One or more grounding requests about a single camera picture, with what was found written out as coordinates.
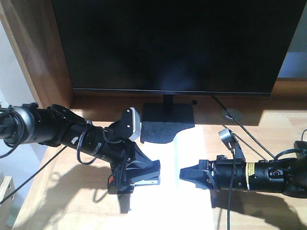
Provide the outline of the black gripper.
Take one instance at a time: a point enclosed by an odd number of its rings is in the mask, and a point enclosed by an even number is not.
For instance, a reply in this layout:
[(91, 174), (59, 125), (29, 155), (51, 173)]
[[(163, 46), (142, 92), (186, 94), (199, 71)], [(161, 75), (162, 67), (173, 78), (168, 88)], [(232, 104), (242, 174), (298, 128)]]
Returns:
[(199, 160), (198, 165), (181, 169), (179, 178), (200, 189), (246, 191), (245, 167), (243, 159), (219, 155), (214, 161)]
[(96, 159), (110, 163), (109, 189), (127, 189), (131, 184), (160, 184), (160, 161), (150, 160), (127, 138), (125, 115), (108, 127), (72, 125), (61, 143), (77, 151), (79, 163), (92, 164)]

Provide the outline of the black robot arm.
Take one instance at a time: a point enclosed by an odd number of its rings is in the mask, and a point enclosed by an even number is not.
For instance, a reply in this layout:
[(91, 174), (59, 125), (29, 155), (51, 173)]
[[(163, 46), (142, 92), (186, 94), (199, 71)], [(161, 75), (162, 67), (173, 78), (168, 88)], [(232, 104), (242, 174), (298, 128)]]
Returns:
[(121, 119), (108, 127), (94, 126), (68, 108), (53, 104), (40, 109), (37, 103), (9, 106), (0, 110), (0, 138), (14, 149), (21, 144), (38, 143), (50, 147), (64, 145), (94, 160), (110, 163), (108, 179), (111, 194), (129, 194), (134, 189), (126, 168), (131, 156), (129, 144), (140, 131), (140, 117), (133, 107), (122, 113)]
[(287, 149), (271, 161), (247, 162), (236, 139), (223, 143), (231, 151), (232, 159), (218, 155), (214, 161), (200, 160), (194, 166), (182, 168), (180, 179), (204, 190), (268, 192), (306, 198), (306, 149)]

